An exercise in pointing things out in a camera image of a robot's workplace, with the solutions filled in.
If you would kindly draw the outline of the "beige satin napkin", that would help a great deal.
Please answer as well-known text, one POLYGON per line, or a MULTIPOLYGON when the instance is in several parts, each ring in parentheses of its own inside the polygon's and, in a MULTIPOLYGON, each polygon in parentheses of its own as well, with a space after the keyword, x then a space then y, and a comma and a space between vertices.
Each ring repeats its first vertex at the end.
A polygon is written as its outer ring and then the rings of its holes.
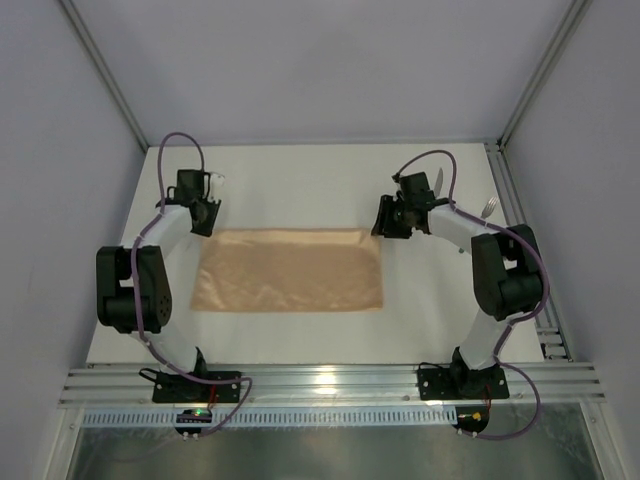
POLYGON ((191 309, 345 313, 384 305, 380 242, 361 228, 229 229, 202 243, 191 309))

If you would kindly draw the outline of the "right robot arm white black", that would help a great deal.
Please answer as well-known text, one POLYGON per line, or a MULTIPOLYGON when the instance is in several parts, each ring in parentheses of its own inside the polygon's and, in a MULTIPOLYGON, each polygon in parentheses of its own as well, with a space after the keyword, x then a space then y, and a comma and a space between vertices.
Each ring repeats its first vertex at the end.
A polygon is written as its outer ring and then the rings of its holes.
POLYGON ((438 199, 424 173, 395 174, 398 190, 380 199, 371 234, 409 239, 420 231, 449 241, 471 256, 479 310, 469 334, 446 366, 423 363, 417 371, 423 400, 509 397, 499 352, 515 320, 538 307, 544 295, 535 235, 525 224, 491 227, 438 199))

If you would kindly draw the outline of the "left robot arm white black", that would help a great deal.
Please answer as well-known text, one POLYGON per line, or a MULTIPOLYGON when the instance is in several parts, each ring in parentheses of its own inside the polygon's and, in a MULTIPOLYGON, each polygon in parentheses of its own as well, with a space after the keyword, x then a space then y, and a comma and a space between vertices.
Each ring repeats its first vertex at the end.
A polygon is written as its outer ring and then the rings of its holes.
POLYGON ((225 177, 180 169, 176 184, 161 189, 149 223, 133 239, 96 254, 99 322, 139 341, 170 374, 204 383, 201 350, 171 321, 173 296, 165 260, 187 237, 212 236, 225 177))

